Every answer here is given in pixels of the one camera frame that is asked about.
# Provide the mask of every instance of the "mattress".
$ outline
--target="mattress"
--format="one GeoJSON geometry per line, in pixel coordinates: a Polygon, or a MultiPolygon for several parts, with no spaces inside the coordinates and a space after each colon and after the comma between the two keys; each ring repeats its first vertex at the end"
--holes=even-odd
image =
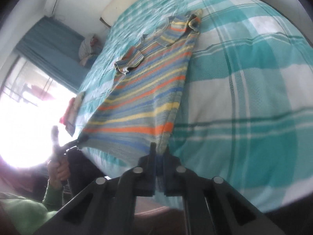
{"type": "MultiPolygon", "coordinates": [[[[286,18],[259,0],[138,0],[110,29],[84,80],[79,135],[110,93],[114,62],[167,17],[203,9],[170,152],[199,176],[221,176],[266,212],[313,191],[313,50],[286,18]]],[[[130,158],[84,148],[110,177],[130,158]]],[[[180,198],[154,199],[182,207],[180,198]]]]}

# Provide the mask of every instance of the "curtain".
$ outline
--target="curtain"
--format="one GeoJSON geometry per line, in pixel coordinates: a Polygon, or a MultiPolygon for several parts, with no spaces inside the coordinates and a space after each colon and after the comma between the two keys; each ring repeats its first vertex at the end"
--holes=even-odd
{"type": "Polygon", "coordinates": [[[77,93],[88,73],[79,65],[78,50],[83,39],[63,23],[43,17],[16,45],[16,52],[77,93]]]}

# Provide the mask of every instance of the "teal and white checkered fabric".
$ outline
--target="teal and white checkered fabric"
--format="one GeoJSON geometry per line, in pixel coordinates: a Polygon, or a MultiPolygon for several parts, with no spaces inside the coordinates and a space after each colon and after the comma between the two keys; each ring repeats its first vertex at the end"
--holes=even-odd
{"type": "MultiPolygon", "coordinates": [[[[110,91],[113,63],[170,15],[203,8],[169,147],[198,175],[222,176],[261,211],[313,191],[313,49],[259,0],[139,0],[111,28],[81,86],[76,135],[110,91]]],[[[85,154],[111,177],[134,166],[85,154]]],[[[178,206],[161,194],[156,200],[178,206]]]]}

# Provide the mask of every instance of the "hand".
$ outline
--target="hand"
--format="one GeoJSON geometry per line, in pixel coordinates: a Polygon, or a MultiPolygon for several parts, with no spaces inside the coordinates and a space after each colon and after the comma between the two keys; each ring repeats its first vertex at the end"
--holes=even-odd
{"type": "Polygon", "coordinates": [[[48,163],[49,184],[56,190],[63,188],[61,181],[69,178],[68,161],[66,155],[62,156],[59,161],[50,161],[48,163]]]}

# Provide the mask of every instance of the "metal rivet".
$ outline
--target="metal rivet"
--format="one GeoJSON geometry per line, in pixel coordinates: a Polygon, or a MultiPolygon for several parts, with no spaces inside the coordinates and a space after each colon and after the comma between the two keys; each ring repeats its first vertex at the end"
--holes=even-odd
{"type": "Polygon", "coordinates": [[[103,177],[96,179],[96,183],[97,183],[97,184],[104,184],[105,181],[106,181],[106,180],[105,180],[105,178],[103,178],[103,177]]]}
{"type": "Polygon", "coordinates": [[[221,177],[214,177],[213,180],[215,183],[223,183],[224,182],[223,178],[221,178],[221,177]]]}
{"type": "Polygon", "coordinates": [[[176,168],[176,171],[179,173],[184,173],[186,171],[186,168],[184,166],[178,166],[176,168]]]}
{"type": "Polygon", "coordinates": [[[143,168],[142,167],[135,167],[133,169],[133,173],[142,173],[143,172],[143,168]]]}

